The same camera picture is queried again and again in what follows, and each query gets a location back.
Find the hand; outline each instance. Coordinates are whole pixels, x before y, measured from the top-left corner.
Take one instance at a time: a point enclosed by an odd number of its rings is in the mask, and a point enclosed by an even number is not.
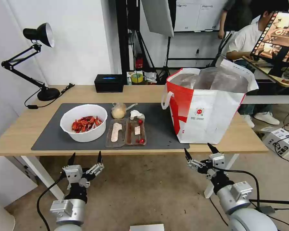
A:
[[[225,36],[224,30],[219,30],[219,32],[218,32],[218,38],[219,38],[219,39],[223,39],[224,36]]]
[[[252,59],[253,57],[250,55],[251,52],[244,52],[243,56],[245,56],[246,58]]]

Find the gray mat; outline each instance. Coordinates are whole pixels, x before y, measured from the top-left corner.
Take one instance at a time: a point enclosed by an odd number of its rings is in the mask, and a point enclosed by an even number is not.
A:
[[[111,103],[97,104],[106,109],[108,118],[106,121],[106,130],[104,134],[91,142],[80,143],[74,141],[66,132],[60,127],[60,120],[64,113],[73,107],[82,104],[64,103],[61,104],[56,113],[53,115],[31,150],[130,150],[130,149],[184,149],[189,148],[189,144],[179,143],[174,132],[170,111],[163,110],[160,103],[139,103],[133,107],[133,110],[138,110],[145,115],[145,132],[147,136],[147,144],[142,146],[127,146],[120,148],[106,148],[106,136],[109,129],[111,116]]]

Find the white t-shirt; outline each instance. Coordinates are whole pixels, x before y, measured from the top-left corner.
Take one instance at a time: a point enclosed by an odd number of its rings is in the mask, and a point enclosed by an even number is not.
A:
[[[242,28],[229,43],[227,53],[232,51],[251,52],[261,34],[262,31],[258,29],[258,22]]]

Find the black tissue box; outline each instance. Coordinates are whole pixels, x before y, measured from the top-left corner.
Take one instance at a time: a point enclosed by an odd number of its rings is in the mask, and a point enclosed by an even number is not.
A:
[[[123,75],[98,74],[94,80],[96,92],[123,92]]]

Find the red and white bag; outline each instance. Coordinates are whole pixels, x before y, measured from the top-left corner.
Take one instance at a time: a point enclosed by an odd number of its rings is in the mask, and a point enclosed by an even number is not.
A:
[[[180,143],[217,144],[245,94],[256,89],[251,71],[223,60],[220,67],[183,68],[169,76],[161,105],[164,110],[170,105]]]

